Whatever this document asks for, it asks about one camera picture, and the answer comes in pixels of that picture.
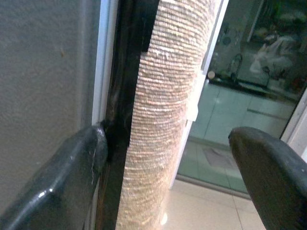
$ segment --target white door frame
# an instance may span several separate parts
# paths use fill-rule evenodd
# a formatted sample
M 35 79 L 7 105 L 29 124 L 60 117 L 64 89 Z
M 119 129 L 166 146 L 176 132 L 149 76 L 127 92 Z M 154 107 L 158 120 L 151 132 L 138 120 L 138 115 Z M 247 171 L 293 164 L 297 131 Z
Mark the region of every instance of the white door frame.
M 229 0 L 220 0 L 220 6 L 217 8 L 215 24 L 213 26 L 211 37 L 209 40 L 209 48 L 205 54 L 204 62 L 201 67 L 201 69 L 203 70 L 203 74 L 205 76 L 207 76 L 207 73 L 208 73 L 209 65 L 212 59 L 212 55 L 214 53 L 215 44 L 219 36 L 220 30 L 221 30 L 221 26 L 222 26 L 222 23 L 225 17 L 228 3 L 229 3 Z
M 92 125 L 104 120 L 112 69 L 118 0 L 101 0 L 94 80 Z M 84 229 L 95 230 L 99 179 L 89 209 Z
M 307 89 L 297 104 L 281 140 L 307 161 Z

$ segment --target glass door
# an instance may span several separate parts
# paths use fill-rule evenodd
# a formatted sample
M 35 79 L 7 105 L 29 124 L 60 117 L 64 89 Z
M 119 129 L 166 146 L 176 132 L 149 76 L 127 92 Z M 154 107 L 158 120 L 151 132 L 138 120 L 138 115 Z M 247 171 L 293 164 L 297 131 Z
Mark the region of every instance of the glass door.
M 307 3 L 230 0 L 215 34 L 178 174 L 247 193 L 228 135 L 248 126 L 282 136 L 307 85 Z

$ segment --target wall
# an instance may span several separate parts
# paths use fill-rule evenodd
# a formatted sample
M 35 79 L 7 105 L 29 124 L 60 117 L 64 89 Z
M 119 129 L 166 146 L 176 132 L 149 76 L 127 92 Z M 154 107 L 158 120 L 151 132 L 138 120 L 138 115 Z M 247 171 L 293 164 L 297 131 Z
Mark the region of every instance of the wall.
M 100 3 L 0 2 L 0 214 L 91 122 Z

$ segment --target floor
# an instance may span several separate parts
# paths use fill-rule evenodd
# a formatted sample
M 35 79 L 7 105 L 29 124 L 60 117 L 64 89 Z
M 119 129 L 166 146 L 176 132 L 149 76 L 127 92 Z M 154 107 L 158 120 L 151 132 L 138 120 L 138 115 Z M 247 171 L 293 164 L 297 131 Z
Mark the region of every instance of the floor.
M 230 151 L 188 140 L 178 174 L 247 193 Z
M 250 200 L 176 180 L 163 230 L 265 230 Z

